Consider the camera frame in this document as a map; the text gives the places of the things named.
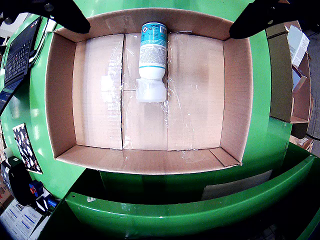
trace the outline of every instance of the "open cardboard box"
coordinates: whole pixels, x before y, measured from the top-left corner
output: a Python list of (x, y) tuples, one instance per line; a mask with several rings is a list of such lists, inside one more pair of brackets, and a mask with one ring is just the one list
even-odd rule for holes
[[(88, 34), (61, 28), (50, 46), (45, 108), (55, 159), (148, 175), (241, 165), (253, 69), (249, 39), (230, 39), (232, 22), (169, 8), (121, 10), (88, 20)], [(147, 22), (167, 26), (165, 103), (135, 98), (139, 33)]]
[(306, 53), (298, 66), (305, 81), (298, 91), (293, 92), (293, 72), (287, 40), (287, 29), (290, 25), (301, 30), (298, 21), (280, 23), (266, 29), (271, 61), (270, 116), (297, 125), (299, 128), (299, 125), (308, 124), (310, 120), (310, 69)]

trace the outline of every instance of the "plastic bottle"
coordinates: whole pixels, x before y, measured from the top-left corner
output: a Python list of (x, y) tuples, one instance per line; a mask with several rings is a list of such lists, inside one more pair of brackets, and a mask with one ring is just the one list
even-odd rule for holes
[(136, 99), (143, 103), (161, 103), (167, 98), (162, 78), (166, 73), (167, 28), (159, 22), (142, 26), (139, 57), (139, 79)]

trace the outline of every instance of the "white bottle cap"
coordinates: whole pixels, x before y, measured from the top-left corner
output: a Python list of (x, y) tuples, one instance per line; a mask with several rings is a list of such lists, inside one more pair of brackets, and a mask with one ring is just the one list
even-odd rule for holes
[(167, 89), (162, 80), (138, 78), (136, 84), (135, 97), (141, 103), (162, 103), (167, 99)]

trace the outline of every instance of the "bottle label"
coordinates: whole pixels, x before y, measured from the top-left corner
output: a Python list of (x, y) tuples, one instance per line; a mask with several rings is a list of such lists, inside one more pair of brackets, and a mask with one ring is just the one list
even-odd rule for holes
[(167, 28), (157, 22), (142, 26), (139, 68), (166, 69)]

